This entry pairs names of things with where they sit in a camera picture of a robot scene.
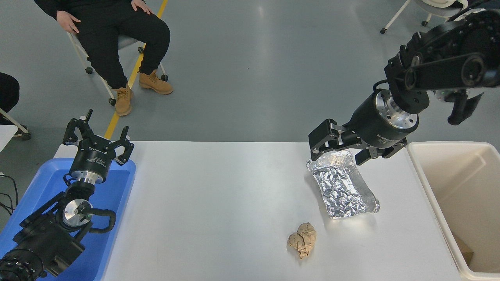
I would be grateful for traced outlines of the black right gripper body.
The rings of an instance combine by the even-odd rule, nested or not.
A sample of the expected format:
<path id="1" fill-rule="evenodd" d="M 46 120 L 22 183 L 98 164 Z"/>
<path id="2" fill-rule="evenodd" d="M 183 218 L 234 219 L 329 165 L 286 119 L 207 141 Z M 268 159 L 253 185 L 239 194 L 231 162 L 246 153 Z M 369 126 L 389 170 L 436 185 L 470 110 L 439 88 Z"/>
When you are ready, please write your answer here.
<path id="1" fill-rule="evenodd" d="M 387 149 L 405 138 L 405 122 L 390 91 L 376 91 L 354 111 L 346 126 L 369 146 Z"/>

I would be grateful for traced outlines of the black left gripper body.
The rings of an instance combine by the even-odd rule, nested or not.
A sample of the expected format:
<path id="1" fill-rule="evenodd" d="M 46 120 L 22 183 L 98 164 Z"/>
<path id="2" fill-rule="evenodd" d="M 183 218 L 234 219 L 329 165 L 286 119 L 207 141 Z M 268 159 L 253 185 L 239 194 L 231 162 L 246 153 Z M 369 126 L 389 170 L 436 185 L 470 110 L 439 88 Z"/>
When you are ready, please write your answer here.
<path id="1" fill-rule="evenodd" d="M 98 178 L 107 178 L 111 161 L 116 157 L 111 141 L 97 136 L 95 140 L 82 139 L 78 152 L 70 167 L 70 175 L 80 178 L 84 174 L 96 174 Z"/>

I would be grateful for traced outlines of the person's right hand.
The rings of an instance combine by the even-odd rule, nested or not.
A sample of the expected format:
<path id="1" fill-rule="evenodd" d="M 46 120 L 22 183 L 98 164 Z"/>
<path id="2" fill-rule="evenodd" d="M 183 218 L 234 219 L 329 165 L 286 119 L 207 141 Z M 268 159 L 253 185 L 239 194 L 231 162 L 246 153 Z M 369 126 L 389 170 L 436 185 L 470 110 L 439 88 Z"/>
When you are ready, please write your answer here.
<path id="1" fill-rule="evenodd" d="M 80 23 L 81 20 L 66 11 L 57 11 L 56 20 L 62 29 L 70 34 L 78 34 L 80 31 L 76 26 L 76 23 Z"/>

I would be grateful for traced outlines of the person's left hand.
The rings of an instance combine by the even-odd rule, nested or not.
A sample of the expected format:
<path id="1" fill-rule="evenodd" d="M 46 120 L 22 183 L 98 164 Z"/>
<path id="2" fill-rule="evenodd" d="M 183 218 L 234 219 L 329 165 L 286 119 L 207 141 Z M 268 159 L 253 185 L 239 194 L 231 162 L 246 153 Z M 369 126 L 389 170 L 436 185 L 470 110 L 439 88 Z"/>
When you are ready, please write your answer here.
<path id="1" fill-rule="evenodd" d="M 153 14 L 152 9 L 150 9 L 144 0 L 131 0 L 130 3 L 134 11 L 142 10 L 147 14 Z"/>

